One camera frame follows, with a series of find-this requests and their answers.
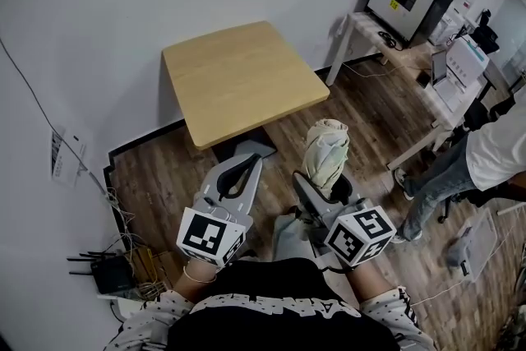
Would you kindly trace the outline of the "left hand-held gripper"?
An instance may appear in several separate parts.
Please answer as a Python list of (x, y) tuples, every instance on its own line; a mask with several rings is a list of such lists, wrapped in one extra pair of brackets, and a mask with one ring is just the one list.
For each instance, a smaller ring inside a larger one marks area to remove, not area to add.
[[(246, 240), (249, 215), (261, 177), (258, 154), (235, 155), (205, 176), (199, 199), (186, 207), (176, 244), (187, 256), (225, 267)], [(215, 202), (228, 202), (232, 210)]]

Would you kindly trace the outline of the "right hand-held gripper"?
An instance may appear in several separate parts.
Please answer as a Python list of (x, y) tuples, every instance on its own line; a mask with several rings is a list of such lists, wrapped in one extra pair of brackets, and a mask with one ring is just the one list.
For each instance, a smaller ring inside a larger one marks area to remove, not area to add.
[(318, 256), (332, 252), (342, 266), (353, 268), (381, 254), (394, 237), (396, 228), (383, 208), (362, 197), (344, 175), (332, 186), (330, 200), (336, 203), (329, 203), (303, 173), (295, 171), (292, 179)]

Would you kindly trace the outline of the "pale green cloth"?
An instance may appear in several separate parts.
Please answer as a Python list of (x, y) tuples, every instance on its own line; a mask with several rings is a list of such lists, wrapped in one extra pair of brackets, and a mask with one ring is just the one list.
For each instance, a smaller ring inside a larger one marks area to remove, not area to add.
[(336, 119), (321, 119), (307, 132), (301, 172), (327, 199), (343, 172), (348, 147), (348, 126)]

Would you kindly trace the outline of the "person's left forearm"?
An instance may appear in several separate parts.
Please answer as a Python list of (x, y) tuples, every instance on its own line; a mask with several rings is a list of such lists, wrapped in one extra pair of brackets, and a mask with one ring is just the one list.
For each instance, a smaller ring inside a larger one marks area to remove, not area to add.
[(168, 351), (173, 325), (205, 296), (216, 279), (217, 267), (190, 260), (175, 286), (126, 319), (104, 351)]

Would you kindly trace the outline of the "person's right forearm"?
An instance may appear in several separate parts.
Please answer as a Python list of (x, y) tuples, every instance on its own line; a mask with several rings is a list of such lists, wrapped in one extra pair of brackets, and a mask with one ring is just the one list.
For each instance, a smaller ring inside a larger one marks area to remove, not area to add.
[(346, 278), (360, 311), (387, 328), (399, 351), (436, 351), (433, 339), (419, 326), (404, 286), (393, 286), (372, 261), (357, 266)]

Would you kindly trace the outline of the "wooden table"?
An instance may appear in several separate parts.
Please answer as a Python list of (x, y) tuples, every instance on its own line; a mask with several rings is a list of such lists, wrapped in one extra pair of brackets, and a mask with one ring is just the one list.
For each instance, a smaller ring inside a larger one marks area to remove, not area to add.
[(264, 126), (330, 94), (268, 21), (171, 45), (162, 57), (194, 146), (219, 162), (274, 154)]

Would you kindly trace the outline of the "yellow cardboard box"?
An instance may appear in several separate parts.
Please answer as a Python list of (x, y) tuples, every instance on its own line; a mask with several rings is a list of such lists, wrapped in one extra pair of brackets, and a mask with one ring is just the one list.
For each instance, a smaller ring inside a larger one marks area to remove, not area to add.
[(172, 289), (182, 275), (183, 261), (177, 252), (155, 254), (148, 247), (135, 247), (129, 257), (138, 284), (162, 283)]

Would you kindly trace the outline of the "person's black printed top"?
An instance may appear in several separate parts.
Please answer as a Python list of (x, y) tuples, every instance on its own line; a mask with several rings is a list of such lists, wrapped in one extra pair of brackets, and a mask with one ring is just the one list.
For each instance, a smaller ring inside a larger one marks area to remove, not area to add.
[(313, 261), (236, 261), (168, 331), (166, 351), (400, 351)]

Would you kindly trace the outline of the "black router with antennas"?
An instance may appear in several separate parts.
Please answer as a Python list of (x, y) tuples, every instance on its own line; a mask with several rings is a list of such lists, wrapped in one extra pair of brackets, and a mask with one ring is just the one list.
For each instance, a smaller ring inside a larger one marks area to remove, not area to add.
[(101, 294), (124, 293), (136, 287), (132, 266), (122, 254), (86, 252), (68, 256), (66, 261), (87, 264), (84, 270), (70, 270), (69, 274), (91, 277)]

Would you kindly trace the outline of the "clear plastic floor bin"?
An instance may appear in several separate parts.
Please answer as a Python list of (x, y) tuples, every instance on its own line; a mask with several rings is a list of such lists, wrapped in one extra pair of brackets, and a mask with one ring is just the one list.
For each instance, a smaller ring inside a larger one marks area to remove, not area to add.
[(465, 220), (445, 254), (448, 267), (460, 268), (463, 277), (475, 283), (496, 250), (497, 231), (489, 208)]

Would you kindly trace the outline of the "white checked-top desk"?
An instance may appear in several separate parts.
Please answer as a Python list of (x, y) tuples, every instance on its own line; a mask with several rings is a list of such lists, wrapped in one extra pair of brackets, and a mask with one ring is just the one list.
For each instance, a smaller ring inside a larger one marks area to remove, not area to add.
[(344, 64), (344, 56), (354, 32), (359, 33), (371, 44), (363, 57), (365, 60), (370, 59), (375, 52), (379, 52), (383, 55), (383, 60), (393, 66), (391, 70), (382, 75), (377, 75), (376, 78), (385, 80), (389, 76), (403, 77), (403, 86), (409, 90), (413, 97), (419, 99), (423, 111), (429, 113), (433, 117), (433, 121), (424, 126), (424, 136), (419, 141), (414, 142), (404, 153), (386, 165), (389, 170), (394, 170), (429, 145), (434, 151), (438, 150), (445, 142), (446, 137), (461, 124), (471, 103), (475, 99), (482, 99), (491, 88), (496, 88), (496, 83), (491, 73), (485, 71), (468, 88), (457, 94), (459, 104), (451, 110), (431, 86), (423, 88), (417, 83), (420, 72), (427, 72), (431, 66), (431, 55), (437, 48), (428, 42), (402, 51), (389, 48), (379, 35), (379, 32), (383, 30), (383, 27), (364, 12), (348, 14), (342, 21), (341, 28), (337, 31), (338, 50), (325, 79), (325, 84), (327, 86), (334, 84), (339, 70)]

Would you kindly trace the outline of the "white power strip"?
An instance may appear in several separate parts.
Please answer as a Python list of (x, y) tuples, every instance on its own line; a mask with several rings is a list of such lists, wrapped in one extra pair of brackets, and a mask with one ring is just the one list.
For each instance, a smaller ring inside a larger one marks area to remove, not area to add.
[(97, 294), (96, 297), (98, 299), (110, 301), (110, 303), (113, 304), (114, 309), (117, 311), (118, 317), (121, 319), (129, 319), (135, 313), (140, 311), (142, 307), (142, 302), (129, 298), (107, 294)]

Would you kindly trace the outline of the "grey equipment cabinet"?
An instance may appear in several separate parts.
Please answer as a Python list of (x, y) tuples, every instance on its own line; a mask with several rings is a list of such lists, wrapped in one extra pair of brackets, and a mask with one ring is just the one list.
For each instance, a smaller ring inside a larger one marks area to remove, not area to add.
[(367, 0), (373, 15), (401, 44), (410, 48), (426, 42), (453, 0)]

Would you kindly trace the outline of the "white wall device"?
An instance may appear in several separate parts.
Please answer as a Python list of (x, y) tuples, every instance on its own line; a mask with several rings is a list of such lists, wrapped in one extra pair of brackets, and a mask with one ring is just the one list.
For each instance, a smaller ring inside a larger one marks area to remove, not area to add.
[(58, 126), (51, 137), (51, 178), (65, 187), (74, 188), (84, 170), (81, 161), (87, 144), (77, 132)]

